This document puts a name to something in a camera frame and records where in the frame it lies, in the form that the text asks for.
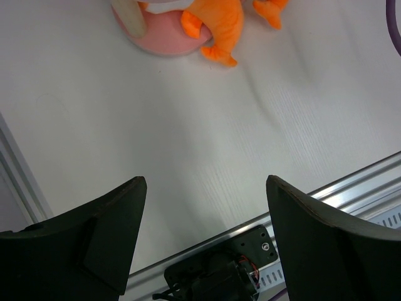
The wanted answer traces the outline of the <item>orange shrimp plush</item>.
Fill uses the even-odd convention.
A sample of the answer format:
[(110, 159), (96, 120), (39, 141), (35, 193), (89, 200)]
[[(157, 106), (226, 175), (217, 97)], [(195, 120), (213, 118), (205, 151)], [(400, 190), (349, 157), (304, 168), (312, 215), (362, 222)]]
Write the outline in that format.
[(202, 55), (226, 67), (235, 67), (232, 51), (240, 40), (244, 26), (244, 11), (240, 0), (171, 1), (161, 4), (161, 11), (182, 11), (180, 23), (184, 33), (200, 37), (205, 26), (212, 34), (213, 45), (200, 48)]
[(281, 12), (287, 6), (288, 0), (253, 1), (253, 8), (264, 18), (269, 25), (277, 30), (281, 29)]

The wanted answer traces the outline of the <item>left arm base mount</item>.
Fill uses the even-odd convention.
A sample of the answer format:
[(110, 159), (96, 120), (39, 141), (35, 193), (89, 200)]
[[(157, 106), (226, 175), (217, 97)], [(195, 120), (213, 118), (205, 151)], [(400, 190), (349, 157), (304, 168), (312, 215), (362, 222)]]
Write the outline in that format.
[(257, 300), (261, 269), (278, 254), (268, 231), (257, 226), (164, 271), (169, 288), (153, 300)]

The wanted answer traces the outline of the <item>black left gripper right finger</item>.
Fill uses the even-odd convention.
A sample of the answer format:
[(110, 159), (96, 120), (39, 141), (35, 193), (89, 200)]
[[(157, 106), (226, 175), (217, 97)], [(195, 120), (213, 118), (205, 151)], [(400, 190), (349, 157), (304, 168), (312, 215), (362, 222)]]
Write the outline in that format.
[(301, 192), (266, 181), (278, 254), (326, 247), (331, 259), (285, 280), (290, 300), (400, 300), (400, 230), (362, 220)]

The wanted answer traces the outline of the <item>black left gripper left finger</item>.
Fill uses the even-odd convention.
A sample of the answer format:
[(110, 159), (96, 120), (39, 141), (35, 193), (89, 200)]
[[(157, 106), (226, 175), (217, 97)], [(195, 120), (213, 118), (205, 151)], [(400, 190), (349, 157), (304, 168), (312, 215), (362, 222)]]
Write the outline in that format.
[(99, 198), (1, 233), (2, 300), (118, 300), (125, 294), (147, 193), (135, 177)]

